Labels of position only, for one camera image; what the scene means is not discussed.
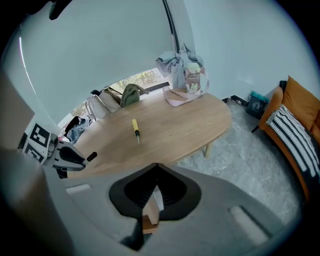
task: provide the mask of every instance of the window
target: window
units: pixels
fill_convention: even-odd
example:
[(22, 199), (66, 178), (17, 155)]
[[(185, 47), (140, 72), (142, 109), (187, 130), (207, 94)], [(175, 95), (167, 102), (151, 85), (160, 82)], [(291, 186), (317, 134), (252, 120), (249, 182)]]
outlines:
[(152, 88), (157, 89), (165, 86), (166, 84), (164, 83), (166, 83), (167, 81), (168, 80), (164, 78), (161, 75), (160, 71), (155, 67), (153, 69), (134, 74), (128, 78), (115, 82), (109, 87), (118, 91), (119, 93), (123, 93), (128, 84), (136, 84), (144, 89), (149, 89), (150, 91), (152, 91)]

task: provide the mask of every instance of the pink bag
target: pink bag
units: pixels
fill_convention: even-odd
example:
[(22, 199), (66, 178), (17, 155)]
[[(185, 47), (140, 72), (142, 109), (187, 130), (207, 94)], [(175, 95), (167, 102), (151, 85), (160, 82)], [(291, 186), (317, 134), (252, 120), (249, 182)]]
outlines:
[(204, 67), (201, 68), (200, 77), (206, 78), (207, 82), (203, 91), (199, 89), (196, 93), (187, 93), (187, 88), (171, 89), (169, 86), (163, 87), (162, 91), (166, 101), (173, 107), (180, 106), (182, 104), (188, 103), (190, 101), (199, 98), (201, 95), (205, 94), (209, 89), (209, 79), (206, 74)]

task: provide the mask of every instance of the floor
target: floor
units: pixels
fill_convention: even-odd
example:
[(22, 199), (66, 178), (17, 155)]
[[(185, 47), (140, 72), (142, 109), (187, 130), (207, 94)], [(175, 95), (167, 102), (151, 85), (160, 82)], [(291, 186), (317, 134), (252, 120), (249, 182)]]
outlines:
[(175, 164), (235, 184), (271, 209), (287, 224), (301, 209), (303, 196), (290, 164), (261, 130), (251, 133), (258, 120), (231, 101), (232, 126), (205, 148)]

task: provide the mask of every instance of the table leg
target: table leg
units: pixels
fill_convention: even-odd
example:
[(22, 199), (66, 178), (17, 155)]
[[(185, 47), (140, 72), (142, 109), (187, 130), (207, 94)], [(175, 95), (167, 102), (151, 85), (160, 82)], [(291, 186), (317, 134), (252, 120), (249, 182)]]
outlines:
[(204, 153), (204, 157), (205, 158), (209, 158), (210, 154), (211, 154), (211, 149), (212, 149), (212, 145), (213, 145), (213, 142), (210, 142), (206, 145), (205, 147), (205, 153)]
[(146, 203), (142, 210), (142, 216), (148, 216), (152, 225), (156, 225), (159, 222), (159, 206), (157, 204), (154, 193), (152, 193), (149, 201)]

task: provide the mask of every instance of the cloth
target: cloth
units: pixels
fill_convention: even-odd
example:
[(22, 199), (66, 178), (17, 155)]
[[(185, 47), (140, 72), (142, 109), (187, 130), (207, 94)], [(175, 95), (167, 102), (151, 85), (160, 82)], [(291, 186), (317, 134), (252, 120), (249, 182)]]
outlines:
[(74, 145), (85, 129), (88, 128), (92, 123), (92, 118), (87, 116), (79, 116), (78, 124), (67, 132), (66, 137), (69, 139), (70, 143)]
[(132, 103), (138, 102), (139, 100), (140, 100), (140, 93), (137, 85), (134, 83), (129, 83), (124, 88), (124, 91), (122, 93), (120, 106), (124, 108)]
[(307, 186), (319, 189), (320, 151), (316, 140), (283, 104), (266, 121), (291, 152)]
[(163, 77), (170, 76), (174, 89), (186, 87), (185, 71), (189, 63), (198, 63), (201, 68), (204, 66), (204, 60), (187, 48), (185, 44), (179, 53), (165, 51), (155, 61), (155, 65)]

